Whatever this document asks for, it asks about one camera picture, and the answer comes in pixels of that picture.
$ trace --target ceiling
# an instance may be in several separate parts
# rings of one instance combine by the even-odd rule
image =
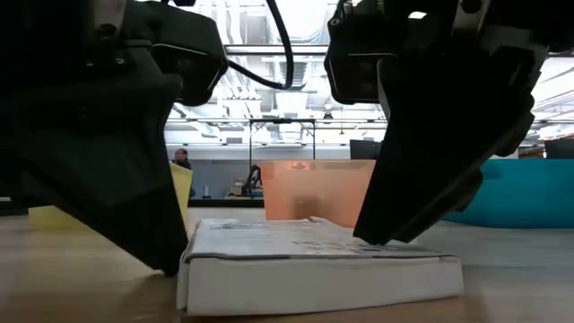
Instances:
[[[349,139],[382,140],[386,122],[375,104],[342,105],[331,98],[323,58],[328,45],[326,21],[336,0],[277,0],[297,48],[314,55],[296,56],[294,89],[278,92],[230,70],[202,107],[177,106],[166,126],[168,144],[347,144]],[[213,18],[228,56],[249,70],[277,82],[284,80],[284,58],[265,0],[197,0],[184,10]],[[574,58],[551,57],[543,66],[533,96],[536,122],[524,144],[574,135]],[[311,123],[274,125],[250,118],[316,118]]]

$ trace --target orange container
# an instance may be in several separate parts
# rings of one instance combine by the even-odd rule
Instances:
[[[316,216],[354,228],[374,167],[372,160],[264,161],[265,217]]]

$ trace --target table surface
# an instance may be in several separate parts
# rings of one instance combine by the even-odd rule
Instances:
[[[257,209],[197,213],[263,216]],[[154,273],[101,236],[34,231],[25,216],[0,217],[0,322],[570,323],[573,233],[436,225],[417,243],[462,257],[462,297],[300,316],[182,319],[175,310],[175,279]]]

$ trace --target person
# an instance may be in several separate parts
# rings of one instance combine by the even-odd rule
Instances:
[[[189,163],[189,159],[187,158],[187,150],[183,148],[177,149],[176,158],[173,160],[173,163],[191,170],[191,163]]]

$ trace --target book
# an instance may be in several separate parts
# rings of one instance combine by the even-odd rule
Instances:
[[[178,308],[238,316],[350,310],[457,296],[460,259],[373,246],[327,220],[201,220],[182,254]]]

